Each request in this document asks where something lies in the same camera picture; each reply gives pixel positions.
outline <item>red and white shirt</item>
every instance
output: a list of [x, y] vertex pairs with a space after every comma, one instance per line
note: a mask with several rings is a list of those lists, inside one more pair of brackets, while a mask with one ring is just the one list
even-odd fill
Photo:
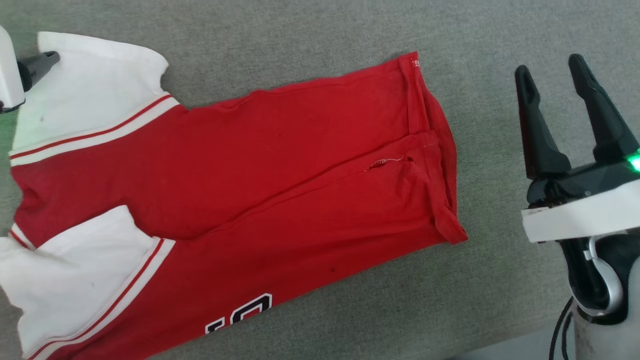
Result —
[[28, 93], [10, 154], [26, 247], [0, 242], [0, 268], [30, 269], [0, 272], [26, 357], [144, 358], [466, 239], [416, 53], [187, 110], [149, 49], [39, 43], [61, 63]]

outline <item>white sleeve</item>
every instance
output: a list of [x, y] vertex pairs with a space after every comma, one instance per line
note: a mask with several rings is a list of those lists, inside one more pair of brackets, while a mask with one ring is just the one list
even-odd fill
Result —
[[18, 334], [24, 356], [45, 359], [104, 328], [137, 296], [173, 244], [140, 231], [126, 206], [34, 251], [0, 238], [0, 286], [23, 311]]
[[91, 129], [115, 126], [163, 94], [168, 63], [157, 52], [81, 35], [42, 32], [41, 52], [60, 62], [26, 93], [13, 150]]

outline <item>gray fabric surface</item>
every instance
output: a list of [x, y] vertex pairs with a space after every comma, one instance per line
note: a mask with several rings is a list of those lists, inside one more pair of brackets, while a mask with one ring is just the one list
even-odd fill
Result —
[[[187, 106], [319, 76], [412, 50], [459, 150], [460, 220], [470, 240], [410, 254], [314, 291], [156, 359], [443, 359], [553, 322], [568, 296], [555, 245], [520, 225], [527, 181], [513, 82], [526, 63], [559, 148], [590, 160], [572, 88], [582, 53], [640, 134], [640, 3], [553, 1], [3, 0], [19, 54], [41, 30], [155, 49], [164, 88]], [[15, 121], [0, 117], [0, 152]], [[0, 158], [0, 231], [20, 194]], [[0, 358], [16, 359], [19, 311], [0, 298]]]

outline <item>green led light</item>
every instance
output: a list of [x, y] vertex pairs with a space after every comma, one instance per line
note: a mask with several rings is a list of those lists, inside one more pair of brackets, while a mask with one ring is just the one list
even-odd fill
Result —
[[629, 159], [629, 162], [631, 163], [631, 166], [634, 167], [635, 171], [640, 172], [640, 156]]
[[640, 152], [636, 151], [627, 156], [627, 161], [634, 167], [634, 170], [640, 172]]

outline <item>black printed number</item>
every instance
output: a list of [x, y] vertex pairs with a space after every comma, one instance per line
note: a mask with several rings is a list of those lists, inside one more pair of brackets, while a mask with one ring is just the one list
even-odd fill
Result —
[[[231, 313], [230, 323], [237, 323], [244, 319], [244, 317], [251, 313], [252, 311], [258, 309], [258, 312], [263, 312], [269, 308], [271, 308], [273, 304], [273, 295], [269, 293], [262, 294], [261, 296], [247, 302], [245, 305], [234, 310]], [[210, 332], [214, 332], [221, 327], [225, 326], [225, 318], [219, 318], [216, 321], [205, 326], [204, 333], [209, 334]]]

